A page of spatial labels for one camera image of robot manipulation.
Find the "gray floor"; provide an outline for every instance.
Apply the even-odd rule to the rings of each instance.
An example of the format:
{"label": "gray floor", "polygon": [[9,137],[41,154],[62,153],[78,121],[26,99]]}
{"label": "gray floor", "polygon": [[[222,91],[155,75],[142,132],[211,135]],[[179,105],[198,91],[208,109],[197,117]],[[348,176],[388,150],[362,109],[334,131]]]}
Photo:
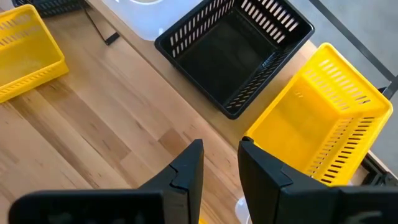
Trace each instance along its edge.
{"label": "gray floor", "polygon": [[[315,26],[315,45],[333,44],[373,85],[388,80],[308,1],[289,0]],[[321,0],[321,2],[393,73],[398,74],[397,0]],[[398,93],[391,100],[398,107]],[[394,113],[372,151],[398,174],[398,112]]]}

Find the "plastic basket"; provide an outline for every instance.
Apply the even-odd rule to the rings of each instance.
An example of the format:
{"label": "plastic basket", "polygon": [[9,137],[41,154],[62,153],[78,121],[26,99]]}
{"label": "plastic basket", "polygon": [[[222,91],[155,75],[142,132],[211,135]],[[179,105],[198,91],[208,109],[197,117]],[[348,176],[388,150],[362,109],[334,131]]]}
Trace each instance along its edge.
{"label": "plastic basket", "polygon": [[323,44],[246,136],[327,185],[346,185],[392,105],[336,49]]}
{"label": "plastic basket", "polygon": [[45,18],[81,9],[79,1],[81,0],[12,0],[12,3],[15,7],[31,4]]}
{"label": "plastic basket", "polygon": [[0,103],[68,72],[32,5],[0,14]]}
{"label": "plastic basket", "polygon": [[155,46],[236,119],[313,31],[283,0],[204,0]]}

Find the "black plastic basket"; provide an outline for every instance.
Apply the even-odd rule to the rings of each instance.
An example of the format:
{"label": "black plastic basket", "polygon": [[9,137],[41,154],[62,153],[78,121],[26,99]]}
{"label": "black plastic basket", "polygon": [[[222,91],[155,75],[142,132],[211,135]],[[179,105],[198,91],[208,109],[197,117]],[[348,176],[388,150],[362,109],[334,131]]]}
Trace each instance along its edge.
{"label": "black plastic basket", "polygon": [[314,30],[284,0],[204,0],[155,46],[236,119]]}
{"label": "black plastic basket", "polygon": [[82,0],[12,0],[12,3],[15,7],[32,4],[40,16],[45,18],[81,9],[79,1],[87,6]]}

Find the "yellow plastic basket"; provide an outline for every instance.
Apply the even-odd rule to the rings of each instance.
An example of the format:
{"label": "yellow plastic basket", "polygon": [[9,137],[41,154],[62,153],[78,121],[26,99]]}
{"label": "yellow plastic basket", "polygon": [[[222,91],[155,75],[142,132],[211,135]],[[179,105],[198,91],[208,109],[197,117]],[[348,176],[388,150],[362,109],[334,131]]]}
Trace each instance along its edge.
{"label": "yellow plastic basket", "polygon": [[0,14],[0,103],[68,72],[32,5]]}
{"label": "yellow plastic basket", "polygon": [[391,113],[391,103],[323,44],[245,135],[326,185],[346,185]]}

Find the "white container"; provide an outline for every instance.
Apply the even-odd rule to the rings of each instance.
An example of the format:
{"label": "white container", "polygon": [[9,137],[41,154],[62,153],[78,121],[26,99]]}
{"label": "white container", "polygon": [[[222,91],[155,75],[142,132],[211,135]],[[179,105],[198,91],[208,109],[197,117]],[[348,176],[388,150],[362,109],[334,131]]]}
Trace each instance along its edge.
{"label": "white container", "polygon": [[246,199],[241,197],[235,205],[235,215],[241,224],[252,224]]}
{"label": "white container", "polygon": [[139,37],[155,40],[201,0],[102,0]]}

